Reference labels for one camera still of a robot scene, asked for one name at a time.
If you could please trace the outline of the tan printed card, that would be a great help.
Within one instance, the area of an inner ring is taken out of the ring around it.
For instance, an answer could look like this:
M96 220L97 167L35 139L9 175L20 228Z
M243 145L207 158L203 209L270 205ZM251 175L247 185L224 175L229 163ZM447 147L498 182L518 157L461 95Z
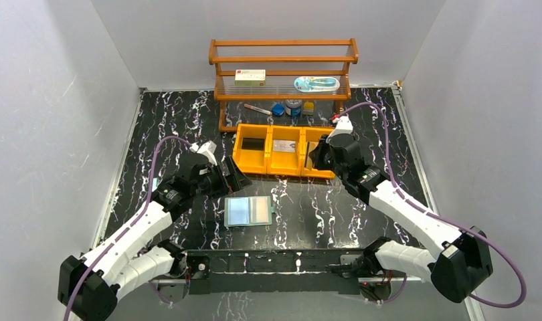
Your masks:
M317 147L318 142L313 141L307 141L306 142L306 151L305 151L305 157L304 157L304 168L308 171L313 170L313 164L312 159L310 157L310 154L312 151Z

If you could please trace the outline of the green card holder wallet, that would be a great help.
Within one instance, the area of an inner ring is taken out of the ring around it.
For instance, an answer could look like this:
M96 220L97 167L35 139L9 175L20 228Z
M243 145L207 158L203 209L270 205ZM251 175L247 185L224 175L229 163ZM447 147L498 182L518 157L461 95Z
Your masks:
M270 225L274 207L270 196L228 197L225 199L224 225L247 227Z

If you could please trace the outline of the orange three-compartment bin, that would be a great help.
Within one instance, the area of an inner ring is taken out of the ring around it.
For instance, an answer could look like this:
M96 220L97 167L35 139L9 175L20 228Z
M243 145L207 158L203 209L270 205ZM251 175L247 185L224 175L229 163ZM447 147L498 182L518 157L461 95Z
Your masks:
M333 179L312 167L309 153L331 127L240 124L233 159L243 173Z

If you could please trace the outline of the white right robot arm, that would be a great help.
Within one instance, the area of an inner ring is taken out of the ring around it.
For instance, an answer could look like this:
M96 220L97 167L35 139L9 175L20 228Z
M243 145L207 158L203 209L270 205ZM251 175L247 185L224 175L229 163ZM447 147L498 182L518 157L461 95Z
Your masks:
M428 217L428 208L398 191L380 168L365 162L350 134L323 135L308 158L312 168L332 171L350 195L390 217L421 244L413 247L380 237L351 263L330 265L331 272L358 278L397 270L429 281L454 303L461 303L493 273L483 231L477 227L461 231Z

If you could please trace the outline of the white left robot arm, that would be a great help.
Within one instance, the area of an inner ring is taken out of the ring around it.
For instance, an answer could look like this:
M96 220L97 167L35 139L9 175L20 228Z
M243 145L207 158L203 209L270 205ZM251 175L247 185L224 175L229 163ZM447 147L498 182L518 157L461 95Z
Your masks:
M60 266L58 300L64 320L106 320L118 302L157 276L189 277L186 250L166 239L149 241L188 212L197 197L220 198L252 184L231 156L223 165L193 153L188 163L154 188L151 199L102 244Z

